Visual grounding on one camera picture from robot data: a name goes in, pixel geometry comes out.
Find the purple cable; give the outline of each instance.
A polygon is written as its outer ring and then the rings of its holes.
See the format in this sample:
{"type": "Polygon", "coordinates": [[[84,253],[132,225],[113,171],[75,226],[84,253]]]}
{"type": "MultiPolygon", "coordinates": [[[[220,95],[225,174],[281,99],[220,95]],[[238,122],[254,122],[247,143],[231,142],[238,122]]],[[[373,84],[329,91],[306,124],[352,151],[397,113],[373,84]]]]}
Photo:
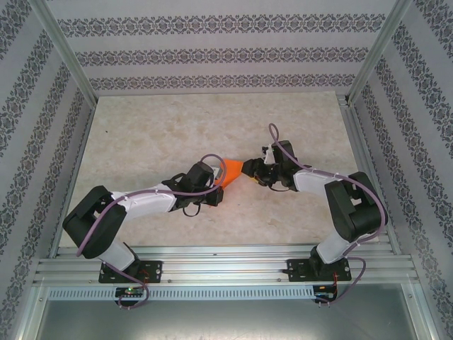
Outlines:
{"type": "MultiPolygon", "coordinates": [[[[203,162],[206,158],[208,157],[215,157],[217,158],[218,160],[220,160],[220,162],[222,163],[222,166],[224,169],[227,168],[227,165],[225,164],[224,160],[220,157],[220,156],[217,156],[216,154],[206,154],[205,156],[203,156],[201,158],[201,161],[203,162]]],[[[179,192],[179,191],[172,191],[172,190],[156,190],[156,189],[145,189],[145,190],[138,190],[138,191],[134,191],[132,193],[128,193],[127,195],[123,195],[123,196],[120,196],[119,198],[117,198],[116,200],[114,200],[113,202],[111,202],[109,205],[107,205],[105,207],[104,210],[102,210],[102,212],[99,214],[98,218],[96,218],[96,221],[94,221],[93,225],[91,226],[90,230],[88,231],[88,233],[86,234],[84,240],[82,241],[82,243],[80,244],[80,247],[77,249],[77,252],[76,252],[76,256],[79,257],[82,252],[84,251],[84,248],[86,246],[86,244],[89,242],[91,236],[93,235],[94,231],[96,230],[96,228],[98,227],[99,225],[99,222],[104,218],[105,214],[117,203],[121,202],[122,200],[124,200],[126,197],[133,197],[133,196],[137,196],[137,195],[142,195],[144,193],[169,193],[169,194],[172,194],[172,195],[179,195],[179,196],[200,196],[200,195],[206,195],[208,193],[211,193],[212,191],[215,191],[217,190],[221,185],[222,183],[224,182],[224,179],[225,179],[225,176],[227,175],[227,172],[224,171],[223,174],[222,174],[222,178],[220,179],[220,182],[216,185],[216,186],[213,186],[211,189],[208,189],[206,191],[202,191],[200,193],[182,193],[182,192],[179,192]]]]}
{"type": "Polygon", "coordinates": [[[131,281],[134,281],[135,283],[138,283],[139,285],[141,285],[143,287],[143,289],[147,292],[147,295],[145,296],[145,298],[140,301],[140,302],[137,302],[135,305],[133,306],[123,306],[121,305],[121,299],[124,298],[124,296],[127,296],[127,295],[121,295],[120,298],[118,299],[118,306],[120,306],[120,308],[122,310],[133,310],[134,308],[138,308],[140,307],[141,305],[143,305],[148,299],[149,299],[149,289],[148,289],[148,286],[146,284],[144,284],[143,282],[141,282],[140,280],[137,280],[136,278],[133,278],[132,276],[130,275],[127,275],[126,273],[123,273],[120,269],[112,266],[111,264],[103,261],[103,263],[110,269],[112,269],[113,271],[116,271],[118,274],[120,274],[121,276],[124,276],[125,278],[127,278],[128,280],[131,280],[131,281]]]}
{"type": "Polygon", "coordinates": [[[355,287],[355,285],[357,285],[357,282],[360,281],[360,279],[362,278],[365,270],[367,269],[367,262],[365,262],[364,259],[362,259],[361,257],[356,257],[356,256],[349,256],[348,259],[350,260],[358,260],[358,261],[361,261],[363,263],[363,267],[362,267],[362,270],[360,271],[360,274],[355,278],[354,282],[352,282],[350,284],[350,286],[343,292],[343,294],[341,294],[336,300],[334,301],[327,301],[326,299],[323,299],[322,297],[316,297],[316,299],[326,303],[327,305],[334,305],[338,302],[340,302],[342,299],[345,298],[345,296],[351,291],[351,289],[353,289],[355,287]]]}
{"type": "Polygon", "coordinates": [[[374,239],[376,236],[378,236],[384,230],[384,228],[385,228],[385,211],[384,211],[384,207],[382,206],[382,203],[378,199],[378,197],[370,189],[368,189],[366,186],[364,186],[360,182],[357,182],[357,181],[355,181],[355,180],[353,180],[353,179],[351,179],[351,178],[349,178],[347,176],[343,176],[343,175],[340,175],[340,174],[332,174],[331,172],[309,168],[309,167],[299,163],[291,154],[289,154],[288,151],[286,151],[282,147],[282,145],[278,141],[279,132],[278,132],[277,126],[274,123],[269,124],[269,132],[270,132],[270,135],[272,136],[272,138],[274,139],[275,144],[279,147],[279,149],[282,150],[282,152],[284,154],[286,154],[288,156],[288,158],[291,159],[296,165],[298,165],[301,168],[303,168],[303,170],[314,172],[315,174],[320,174],[320,175],[323,175],[323,176],[329,176],[329,177],[334,177],[334,178],[337,178],[337,179],[342,179],[342,180],[348,181],[348,182],[350,182],[352,184],[355,184],[356,186],[361,188],[365,193],[367,193],[373,199],[373,201],[376,203],[376,205],[377,205],[377,207],[379,209],[379,213],[381,214],[381,224],[380,224],[379,228],[376,230],[376,232],[374,234],[371,234],[370,236],[364,237],[363,239],[360,240],[360,242],[356,241],[353,244],[351,244],[350,247],[345,250],[345,252],[343,253],[343,256],[348,255],[356,246],[360,245],[361,243],[369,241],[371,239],[374,239]]]}

